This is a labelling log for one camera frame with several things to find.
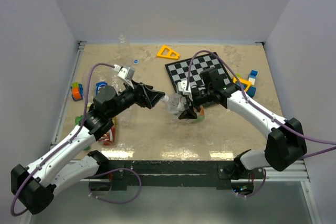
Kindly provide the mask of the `white tea bottle cap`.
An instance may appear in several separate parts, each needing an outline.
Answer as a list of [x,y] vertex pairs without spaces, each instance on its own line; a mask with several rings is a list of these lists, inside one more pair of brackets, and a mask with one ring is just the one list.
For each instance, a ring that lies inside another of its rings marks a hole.
[[168,103],[168,101],[169,101],[169,97],[166,95],[161,99],[161,102],[163,103]]

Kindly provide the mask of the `grapefruit tea bottle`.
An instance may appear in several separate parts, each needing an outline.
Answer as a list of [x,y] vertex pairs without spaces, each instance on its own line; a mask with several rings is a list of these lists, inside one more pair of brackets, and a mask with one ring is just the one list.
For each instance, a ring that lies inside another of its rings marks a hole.
[[[172,116],[173,121],[177,121],[179,120],[178,116],[188,107],[187,98],[182,95],[176,94],[176,93],[168,97],[169,97],[169,101],[168,103],[165,103],[166,111],[168,114]],[[200,106],[199,110],[195,109],[195,111],[197,113],[197,119],[195,120],[187,119],[187,120],[181,120],[181,121],[184,121],[186,123],[202,122],[205,119],[204,108]]]

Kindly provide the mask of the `clear Pocari bottle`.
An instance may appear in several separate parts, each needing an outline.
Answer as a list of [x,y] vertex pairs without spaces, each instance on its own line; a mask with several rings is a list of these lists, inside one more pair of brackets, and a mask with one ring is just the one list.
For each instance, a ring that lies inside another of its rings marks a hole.
[[124,34],[118,36],[118,52],[122,65],[130,66],[133,63],[131,45]]

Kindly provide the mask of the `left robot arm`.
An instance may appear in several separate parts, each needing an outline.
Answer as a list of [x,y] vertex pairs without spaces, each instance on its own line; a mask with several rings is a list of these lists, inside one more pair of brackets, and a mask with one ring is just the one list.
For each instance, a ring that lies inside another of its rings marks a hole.
[[134,104],[152,109],[166,100],[164,92],[143,83],[132,82],[122,92],[112,86],[100,88],[80,124],[62,141],[29,165],[18,164],[11,170],[10,184],[14,194],[11,214],[18,215],[14,210],[17,200],[35,215],[75,182],[90,176],[105,177],[109,171],[108,160],[98,151],[89,153],[76,164],[69,162],[85,147],[101,139],[113,127],[112,119],[124,110]]

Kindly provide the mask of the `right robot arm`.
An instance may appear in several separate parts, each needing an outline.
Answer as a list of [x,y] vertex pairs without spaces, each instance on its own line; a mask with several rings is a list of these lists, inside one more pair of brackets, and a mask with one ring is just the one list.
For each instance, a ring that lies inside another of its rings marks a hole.
[[287,120],[256,103],[236,84],[223,79],[215,68],[201,72],[204,86],[191,87],[185,80],[177,84],[177,92],[183,97],[184,111],[180,119],[195,119],[205,103],[216,103],[229,109],[251,125],[266,139],[260,150],[247,150],[234,159],[234,173],[246,178],[255,168],[272,167],[281,172],[307,153],[301,123]]

